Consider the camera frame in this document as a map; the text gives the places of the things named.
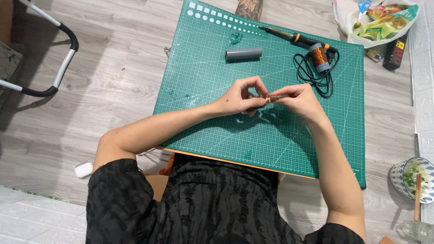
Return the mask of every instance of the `laminate floor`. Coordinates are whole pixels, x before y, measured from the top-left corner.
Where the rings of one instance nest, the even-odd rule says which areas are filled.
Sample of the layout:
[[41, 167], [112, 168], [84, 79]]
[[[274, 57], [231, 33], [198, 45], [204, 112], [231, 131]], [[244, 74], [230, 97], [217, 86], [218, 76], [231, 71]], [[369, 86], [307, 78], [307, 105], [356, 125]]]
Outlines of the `laminate floor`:
[[[205, 2], [234, 11], [236, 0]], [[149, 116], [163, 77], [166, 54], [182, 0], [39, 0], [36, 5], [65, 23], [80, 41], [52, 99], [11, 92], [0, 113], [0, 185], [85, 204], [87, 181], [74, 167], [92, 160], [98, 139], [111, 128]], [[333, 39], [343, 38], [332, 0], [264, 0], [262, 21]], [[26, 60], [19, 83], [51, 86], [68, 52], [67, 36], [33, 13], [26, 16]], [[363, 192], [368, 243], [402, 240], [397, 226], [412, 219], [413, 201], [388, 183], [388, 171], [414, 156], [414, 113], [409, 54], [389, 72], [365, 58], [366, 181]], [[168, 152], [140, 157], [155, 171]], [[302, 236], [324, 224], [327, 207], [319, 182], [287, 176], [279, 189], [282, 216]]]

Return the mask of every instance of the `blue patterned bowl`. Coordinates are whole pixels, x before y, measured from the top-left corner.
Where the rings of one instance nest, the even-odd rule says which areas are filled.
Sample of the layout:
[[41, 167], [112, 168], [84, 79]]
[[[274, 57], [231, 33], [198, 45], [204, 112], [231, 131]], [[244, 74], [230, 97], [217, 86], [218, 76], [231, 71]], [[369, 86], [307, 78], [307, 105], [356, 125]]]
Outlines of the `blue patterned bowl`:
[[428, 160], [414, 157], [390, 170], [390, 181], [402, 194], [414, 199], [416, 175], [422, 174], [421, 203], [434, 201], [434, 165]]

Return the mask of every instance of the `tattoo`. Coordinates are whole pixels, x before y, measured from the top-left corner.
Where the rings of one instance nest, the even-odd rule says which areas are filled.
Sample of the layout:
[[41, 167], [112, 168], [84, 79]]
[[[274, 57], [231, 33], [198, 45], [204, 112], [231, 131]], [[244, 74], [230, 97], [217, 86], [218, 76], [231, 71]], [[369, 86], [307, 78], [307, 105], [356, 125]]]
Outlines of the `tattoo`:
[[263, 0], [240, 0], [235, 14], [247, 19], [259, 21], [262, 14], [262, 1]]

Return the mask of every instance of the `soldering iron handle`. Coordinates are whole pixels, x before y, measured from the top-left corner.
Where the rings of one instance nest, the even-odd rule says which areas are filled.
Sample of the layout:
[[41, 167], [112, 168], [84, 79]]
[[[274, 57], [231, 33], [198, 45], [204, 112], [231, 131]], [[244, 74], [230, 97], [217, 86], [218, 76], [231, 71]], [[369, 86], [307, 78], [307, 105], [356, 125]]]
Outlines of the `soldering iron handle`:
[[293, 43], [303, 43], [303, 44], [306, 44], [308, 46], [313, 46], [313, 45], [315, 45], [317, 43], [321, 43], [322, 47], [325, 50], [330, 50], [332, 52], [336, 52], [337, 51], [334, 47], [330, 46], [329, 44], [326, 44], [326, 43], [323, 43], [323, 42], [320, 42], [320, 41], [317, 41], [317, 40], [310, 39], [308, 37], [302, 36], [302, 35], [300, 35], [297, 32], [294, 33], [294, 36], [292, 37], [291, 42], [293, 42]]

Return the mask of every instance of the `hand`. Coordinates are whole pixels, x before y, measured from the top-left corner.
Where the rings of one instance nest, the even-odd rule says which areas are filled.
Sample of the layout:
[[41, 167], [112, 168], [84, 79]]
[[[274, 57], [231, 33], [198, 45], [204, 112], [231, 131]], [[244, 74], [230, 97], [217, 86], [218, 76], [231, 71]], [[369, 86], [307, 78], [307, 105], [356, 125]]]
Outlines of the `hand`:
[[304, 123], [322, 123], [328, 121], [328, 117], [309, 84], [285, 86], [272, 92], [271, 96], [289, 95], [278, 99], [274, 104], [285, 105], [290, 111], [299, 115]]
[[245, 79], [237, 79], [234, 84], [226, 91], [223, 96], [211, 104], [215, 106], [220, 116], [227, 116], [246, 111], [252, 107], [266, 105], [264, 98], [255, 97], [249, 92], [249, 87], [254, 87], [259, 96], [268, 94], [264, 83], [259, 76], [253, 76]]

